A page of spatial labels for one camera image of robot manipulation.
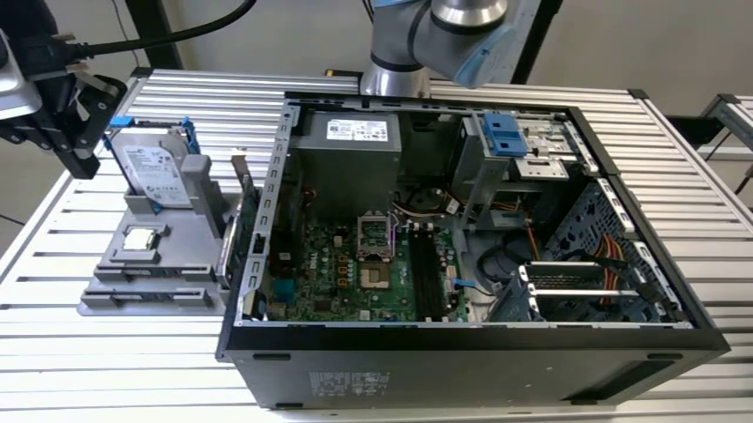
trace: open computer tower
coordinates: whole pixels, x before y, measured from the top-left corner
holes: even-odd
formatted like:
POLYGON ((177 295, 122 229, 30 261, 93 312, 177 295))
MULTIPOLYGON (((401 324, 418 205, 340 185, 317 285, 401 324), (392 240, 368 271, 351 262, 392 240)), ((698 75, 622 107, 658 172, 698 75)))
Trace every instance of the open computer tower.
POLYGON ((285 97, 217 346, 261 407, 616 404, 727 351, 576 108, 285 97))

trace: metal table surface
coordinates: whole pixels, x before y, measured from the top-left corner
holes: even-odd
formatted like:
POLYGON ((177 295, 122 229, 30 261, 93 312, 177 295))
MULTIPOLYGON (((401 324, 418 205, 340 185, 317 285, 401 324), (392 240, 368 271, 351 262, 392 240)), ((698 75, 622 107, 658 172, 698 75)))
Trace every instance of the metal table surface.
MULTIPOLYGON (((237 189, 231 153, 263 181, 283 91, 355 93, 353 78, 159 70, 130 81, 122 110, 191 116, 212 176, 237 189)), ((81 317, 74 305, 124 211, 106 153, 90 181, 64 174, 0 260, 0 420, 232 421, 753 420, 753 217, 647 100, 623 90, 434 82, 439 99, 580 107, 651 225, 733 350, 612 409, 511 408, 269 412, 213 360, 220 317, 81 317)))

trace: black power cable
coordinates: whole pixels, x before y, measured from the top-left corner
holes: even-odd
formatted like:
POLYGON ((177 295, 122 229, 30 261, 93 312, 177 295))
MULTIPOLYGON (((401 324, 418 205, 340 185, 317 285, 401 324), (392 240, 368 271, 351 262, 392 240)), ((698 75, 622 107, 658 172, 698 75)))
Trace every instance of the black power cable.
MULTIPOLYGON (((117 7, 117 0, 110 0, 114 8, 114 16, 117 17, 117 25, 120 26, 120 33, 122 34, 122 38, 128 40, 128 34, 125 34, 125 28, 122 26, 122 20, 120 18, 120 8, 117 7)), ((134 50, 130 50, 130 54, 133 55, 133 60, 136 61, 136 67, 141 67, 141 62, 138 61, 138 56, 136 55, 134 50)))
POLYGON ((710 158, 713 157, 714 153, 717 152, 718 148, 721 147, 722 144, 725 144, 725 141, 727 141, 729 135, 731 135, 731 132, 727 132, 727 135, 721 138, 721 141, 718 141, 718 144, 714 146, 713 150, 710 151, 709 155, 706 156, 706 158, 703 159, 703 161, 709 161, 710 158))
POLYGON ((483 251, 483 253, 480 253, 480 256, 479 256, 479 258, 476 259, 476 262, 475 262, 475 270, 479 273, 479 275, 482 275, 483 278, 486 280, 488 280, 490 282, 500 282, 503 284, 510 282, 510 276, 508 275, 491 275, 486 272, 486 269, 483 269, 483 264, 496 254, 503 253, 504 256, 515 264, 523 264, 523 263, 526 263, 531 260, 531 258, 520 257, 520 255, 518 253, 515 253, 514 251, 510 251, 507 249, 510 243, 512 241, 515 241, 518 238, 522 238, 524 236, 526 236, 526 231, 523 231, 522 229, 515 229, 515 230, 508 231, 504 234, 504 236, 502 237, 500 243, 496 244, 495 246, 492 246, 486 251, 483 251))
POLYGON ((746 176, 745 179, 742 180, 742 182, 739 183, 737 189, 734 190, 734 195, 738 196, 739 193, 742 192, 742 190, 745 189, 745 186, 747 185, 747 182, 750 181, 750 177, 746 176))
POLYGON ((201 26, 195 26, 193 28, 184 29, 183 31, 177 31, 176 33, 168 33, 163 37, 130 41, 106 42, 104 44, 94 45, 78 44, 76 46, 77 51, 73 53, 72 59, 85 59, 88 57, 110 55, 112 53, 121 53, 124 51, 132 51, 141 48, 159 47, 163 44, 172 44, 173 42, 184 41, 205 35, 219 29, 223 29, 232 22, 240 19, 241 16, 251 10, 255 4, 256 0, 243 0, 243 4, 237 6, 237 9, 235 9, 221 18, 216 19, 213 22, 203 24, 201 26))
POLYGON ((25 223, 22 221, 13 219, 9 216, 5 216, 4 214, 0 214, 0 219, 5 219, 8 222, 13 222, 17 225, 25 226, 25 223))
POLYGON ((365 9, 365 14, 368 15, 368 20, 373 22, 373 6, 371 6, 371 0, 361 0, 363 9, 365 9))

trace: case label sticker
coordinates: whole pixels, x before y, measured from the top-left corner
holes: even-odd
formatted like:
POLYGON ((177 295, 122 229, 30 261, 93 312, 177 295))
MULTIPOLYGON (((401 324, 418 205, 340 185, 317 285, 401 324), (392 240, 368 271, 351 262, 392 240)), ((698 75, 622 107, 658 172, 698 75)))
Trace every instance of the case label sticker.
POLYGON ((315 397, 376 397, 384 395, 389 372, 308 372, 315 397))
POLYGON ((332 119, 327 122, 327 139, 385 143, 389 141, 387 137, 387 123, 381 121, 332 119))

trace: green circuit board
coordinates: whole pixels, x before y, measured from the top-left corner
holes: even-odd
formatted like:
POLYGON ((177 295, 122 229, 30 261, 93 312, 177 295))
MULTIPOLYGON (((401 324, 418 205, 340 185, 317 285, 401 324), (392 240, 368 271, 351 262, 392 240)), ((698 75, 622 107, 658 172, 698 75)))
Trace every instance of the green circuit board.
MULTIPOLYGON (((384 231, 363 227, 363 243, 381 245, 384 231)), ((448 268, 459 269, 448 232, 435 234, 435 246, 448 268)), ((321 225, 309 222, 301 245, 301 268, 295 280, 295 295, 284 306, 272 297, 273 320, 296 322, 415 322, 415 299, 411 282, 411 260, 407 228, 395 229, 393 255, 389 263, 359 262, 356 259, 356 226, 321 225), (363 287, 361 270, 388 274, 388 285, 363 287)), ((444 284, 447 272, 436 269, 442 284, 443 306, 451 302, 444 284)), ((462 293, 454 295, 456 306, 448 309, 447 321, 466 322, 462 293)))

